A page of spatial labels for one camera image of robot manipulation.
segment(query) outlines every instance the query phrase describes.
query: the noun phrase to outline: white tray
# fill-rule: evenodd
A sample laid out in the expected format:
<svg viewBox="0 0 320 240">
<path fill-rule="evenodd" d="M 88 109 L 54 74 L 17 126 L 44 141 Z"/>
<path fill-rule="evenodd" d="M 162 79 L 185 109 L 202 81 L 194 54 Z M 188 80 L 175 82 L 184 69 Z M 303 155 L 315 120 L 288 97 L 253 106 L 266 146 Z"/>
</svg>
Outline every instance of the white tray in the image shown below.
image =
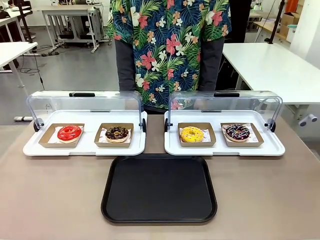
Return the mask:
<svg viewBox="0 0 320 240">
<path fill-rule="evenodd" d="M 96 156 L 134 156 L 145 149 L 146 133 L 140 129 L 138 110 L 122 110 L 110 112 L 90 112 L 59 110 L 52 113 L 38 132 L 33 134 L 23 153 L 27 156 L 69 156 L 69 155 L 96 155 Z M 147 113 L 141 117 L 147 122 Z M 45 148 L 39 144 L 40 138 L 51 124 L 81 123 L 84 124 L 82 134 L 75 148 Z M 101 123 L 133 123 L 133 138 L 130 147 L 98 147 L 94 140 Z"/>
<path fill-rule="evenodd" d="M 253 123 L 264 143 L 259 147 L 228 147 L 220 123 Z M 253 110 L 223 110 L 222 112 L 201 112 L 200 110 L 172 110 L 168 132 L 164 133 L 164 148 L 171 155 L 240 155 L 240 156 L 281 156 L 285 147 L 275 133 L 265 127 L 265 120 Z M 178 134 L 178 123 L 211 123 L 216 137 L 212 147 L 182 147 Z"/>
</svg>

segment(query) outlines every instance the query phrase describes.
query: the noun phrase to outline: yellow donut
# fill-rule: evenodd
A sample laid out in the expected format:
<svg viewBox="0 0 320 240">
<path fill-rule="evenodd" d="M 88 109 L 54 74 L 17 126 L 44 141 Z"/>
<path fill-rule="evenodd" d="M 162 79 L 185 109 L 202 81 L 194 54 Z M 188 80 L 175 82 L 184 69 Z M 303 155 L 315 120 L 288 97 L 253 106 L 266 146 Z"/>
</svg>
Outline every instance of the yellow donut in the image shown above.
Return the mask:
<svg viewBox="0 0 320 240">
<path fill-rule="evenodd" d="M 204 139 L 204 132 L 194 126 L 187 126 L 181 132 L 182 141 L 187 143 L 199 143 Z"/>
</svg>

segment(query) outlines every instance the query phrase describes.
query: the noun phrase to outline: orange object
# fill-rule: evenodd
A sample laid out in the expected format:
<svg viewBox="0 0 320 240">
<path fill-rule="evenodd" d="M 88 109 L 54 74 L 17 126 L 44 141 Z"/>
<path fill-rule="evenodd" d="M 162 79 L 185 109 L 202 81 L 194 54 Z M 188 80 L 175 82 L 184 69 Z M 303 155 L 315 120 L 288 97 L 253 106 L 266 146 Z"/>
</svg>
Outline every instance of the orange object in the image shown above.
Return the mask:
<svg viewBox="0 0 320 240">
<path fill-rule="evenodd" d="M 286 7 L 285 7 L 285 12 L 286 13 L 289 13 L 289 12 L 295 13 L 297 10 L 298 1 L 299 0 L 288 0 L 288 3 L 286 4 Z"/>
</svg>

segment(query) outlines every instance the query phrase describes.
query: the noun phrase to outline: clear plastic cover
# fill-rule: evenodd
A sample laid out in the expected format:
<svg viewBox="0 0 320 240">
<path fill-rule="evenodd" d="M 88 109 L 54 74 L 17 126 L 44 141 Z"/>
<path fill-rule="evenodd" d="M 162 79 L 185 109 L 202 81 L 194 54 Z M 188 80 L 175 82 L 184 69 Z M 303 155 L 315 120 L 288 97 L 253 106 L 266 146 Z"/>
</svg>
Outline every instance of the clear plastic cover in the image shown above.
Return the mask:
<svg viewBox="0 0 320 240">
<path fill-rule="evenodd" d="M 70 116 L 90 112 L 94 118 L 94 113 L 119 113 L 124 110 L 130 112 L 129 118 L 138 117 L 141 126 L 141 101 L 141 95 L 135 91 L 38 91 L 30 95 L 26 102 L 40 129 L 56 113 L 63 112 L 65 116 Z M 125 115 L 123 119 L 123 122 L 128 121 Z"/>
<path fill-rule="evenodd" d="M 272 129 L 281 110 L 282 99 L 271 91 L 176 91 L 169 96 L 169 105 L 169 127 L 173 115 L 181 115 L 184 111 L 255 111 L 265 120 L 265 126 Z"/>
</svg>

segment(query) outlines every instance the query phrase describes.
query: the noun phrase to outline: floral shirt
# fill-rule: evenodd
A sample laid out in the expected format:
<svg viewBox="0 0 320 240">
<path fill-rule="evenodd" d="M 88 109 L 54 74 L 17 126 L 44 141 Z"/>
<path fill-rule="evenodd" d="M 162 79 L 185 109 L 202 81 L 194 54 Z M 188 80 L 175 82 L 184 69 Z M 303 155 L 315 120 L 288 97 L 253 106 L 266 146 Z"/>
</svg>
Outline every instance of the floral shirt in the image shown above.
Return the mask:
<svg viewBox="0 0 320 240">
<path fill-rule="evenodd" d="M 136 90 L 168 108 L 173 91 L 195 91 L 201 41 L 231 31 L 229 0 L 111 0 L 109 35 L 133 45 Z"/>
</svg>

